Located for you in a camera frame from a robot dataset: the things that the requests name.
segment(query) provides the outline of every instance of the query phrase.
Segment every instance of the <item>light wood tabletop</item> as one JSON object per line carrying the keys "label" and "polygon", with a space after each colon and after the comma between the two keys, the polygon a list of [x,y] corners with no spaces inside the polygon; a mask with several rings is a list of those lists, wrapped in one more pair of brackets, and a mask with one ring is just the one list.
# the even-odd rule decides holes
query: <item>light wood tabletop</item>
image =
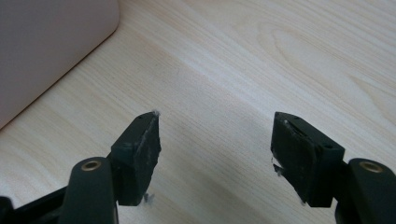
{"label": "light wood tabletop", "polygon": [[152,109],[152,200],[120,223],[335,223],[274,172],[274,114],[396,171],[396,2],[121,0],[117,31],[0,131],[0,195],[64,187]]}

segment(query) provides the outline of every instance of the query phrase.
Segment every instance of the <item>wood grain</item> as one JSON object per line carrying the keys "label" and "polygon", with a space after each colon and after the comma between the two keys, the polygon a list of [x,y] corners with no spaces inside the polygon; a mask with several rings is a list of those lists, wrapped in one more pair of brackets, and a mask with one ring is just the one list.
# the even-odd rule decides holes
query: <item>wood grain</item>
{"label": "wood grain", "polygon": [[120,1],[120,26],[0,132],[15,206],[162,112],[152,203],[120,223],[335,223],[273,172],[275,111],[396,170],[394,1]]}

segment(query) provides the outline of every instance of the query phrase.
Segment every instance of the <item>wooden surface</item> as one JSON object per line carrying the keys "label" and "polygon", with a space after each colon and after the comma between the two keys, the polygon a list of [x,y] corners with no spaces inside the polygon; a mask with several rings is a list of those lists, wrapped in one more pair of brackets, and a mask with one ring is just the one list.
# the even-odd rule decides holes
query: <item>wooden surface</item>
{"label": "wooden surface", "polygon": [[161,111],[150,203],[120,223],[335,223],[273,171],[276,111],[396,171],[394,1],[120,1],[120,26],[0,131],[15,206]]}

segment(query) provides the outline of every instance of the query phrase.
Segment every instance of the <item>gray object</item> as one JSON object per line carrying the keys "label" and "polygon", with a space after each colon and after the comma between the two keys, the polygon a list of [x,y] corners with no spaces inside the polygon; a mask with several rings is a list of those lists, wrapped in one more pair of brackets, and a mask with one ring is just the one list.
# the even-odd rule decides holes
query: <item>gray object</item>
{"label": "gray object", "polygon": [[117,0],[0,1],[0,129],[117,28]]}

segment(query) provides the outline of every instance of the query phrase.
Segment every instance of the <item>wooden table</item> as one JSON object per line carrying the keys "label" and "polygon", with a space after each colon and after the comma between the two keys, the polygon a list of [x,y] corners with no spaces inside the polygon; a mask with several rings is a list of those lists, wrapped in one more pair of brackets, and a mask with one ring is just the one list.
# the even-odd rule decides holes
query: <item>wooden table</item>
{"label": "wooden table", "polygon": [[150,203],[120,223],[334,223],[273,170],[276,111],[396,171],[396,4],[120,1],[120,26],[0,132],[0,194],[15,206],[106,156],[158,109]]}

